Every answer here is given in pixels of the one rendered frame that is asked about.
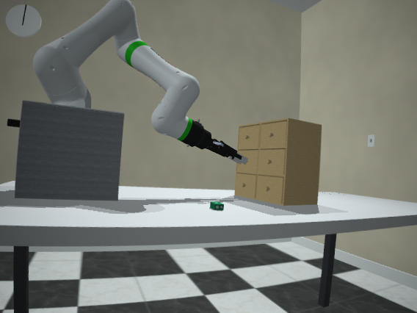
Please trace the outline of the tan wooden drawer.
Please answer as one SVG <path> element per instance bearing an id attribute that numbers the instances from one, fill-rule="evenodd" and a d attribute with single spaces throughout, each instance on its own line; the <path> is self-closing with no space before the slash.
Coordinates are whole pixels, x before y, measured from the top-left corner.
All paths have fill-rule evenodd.
<path id="1" fill-rule="evenodd" d="M 247 164 L 237 163 L 237 171 L 242 172 L 258 172 L 258 150 L 238 151 L 239 154 L 248 158 Z"/>
<path id="2" fill-rule="evenodd" d="M 262 124 L 260 148 L 286 146 L 286 131 L 287 121 Z"/>
<path id="3" fill-rule="evenodd" d="M 285 149 L 260 150 L 258 172 L 284 175 L 285 159 Z"/>
<path id="4" fill-rule="evenodd" d="M 260 125 L 239 128 L 239 148 L 259 148 Z"/>
<path id="5" fill-rule="evenodd" d="M 255 198 L 256 185 L 257 174 L 237 173 L 235 194 Z"/>
<path id="6" fill-rule="evenodd" d="M 258 176 L 257 198 L 282 204 L 283 183 L 284 177 Z"/>

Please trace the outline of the brown chest of drawers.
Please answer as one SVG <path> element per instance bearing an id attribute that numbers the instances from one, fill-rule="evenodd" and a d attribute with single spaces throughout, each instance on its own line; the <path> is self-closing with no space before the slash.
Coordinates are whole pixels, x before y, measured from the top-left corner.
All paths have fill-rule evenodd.
<path id="1" fill-rule="evenodd" d="M 260 148 L 261 125 L 265 123 L 277 123 L 282 121 L 287 121 L 286 146 Z M 259 148 L 239 148 L 238 133 L 237 153 L 238 151 L 258 150 L 259 163 L 260 150 L 285 149 L 286 159 L 284 175 L 237 171 L 236 163 L 236 174 L 257 174 L 257 185 L 255 198 L 247 197 L 244 195 L 237 195 L 235 194 L 235 180 L 234 195 L 245 198 L 251 198 L 259 201 L 265 201 L 257 198 L 258 176 L 283 176 L 283 203 L 279 204 L 271 201 L 265 202 L 278 204 L 282 206 L 318 204 L 322 125 L 302 120 L 284 118 L 280 120 L 271 120 L 261 123 L 247 124 L 239 126 L 239 128 L 256 125 L 260 125 Z"/>

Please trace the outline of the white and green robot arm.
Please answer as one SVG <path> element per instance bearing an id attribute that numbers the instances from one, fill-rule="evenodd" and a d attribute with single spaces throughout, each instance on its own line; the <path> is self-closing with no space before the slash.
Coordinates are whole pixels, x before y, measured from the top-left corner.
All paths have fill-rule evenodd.
<path id="1" fill-rule="evenodd" d="M 112 36 L 119 58 L 167 91 L 151 116 L 153 128 L 187 147 L 196 146 L 204 128 L 200 119 L 193 121 L 186 113 L 199 96 L 200 85 L 140 39 L 136 11 L 129 0 L 110 0 L 91 19 L 36 52 L 33 68 L 50 102 L 91 108 L 79 67 Z"/>

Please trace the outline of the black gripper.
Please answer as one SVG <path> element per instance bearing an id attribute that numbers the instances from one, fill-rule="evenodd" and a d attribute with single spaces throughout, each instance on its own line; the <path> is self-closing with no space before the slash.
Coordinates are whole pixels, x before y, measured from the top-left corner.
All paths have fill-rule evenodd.
<path id="1" fill-rule="evenodd" d="M 211 138 L 211 132 L 208 132 L 204 129 L 203 136 L 200 142 L 196 145 L 200 149 L 208 149 L 217 153 L 223 157 L 228 157 L 229 159 L 237 162 L 239 164 L 247 164 L 248 158 L 237 153 L 237 150 L 231 148 L 229 145 L 225 144 L 223 141 L 217 141 L 216 139 Z"/>

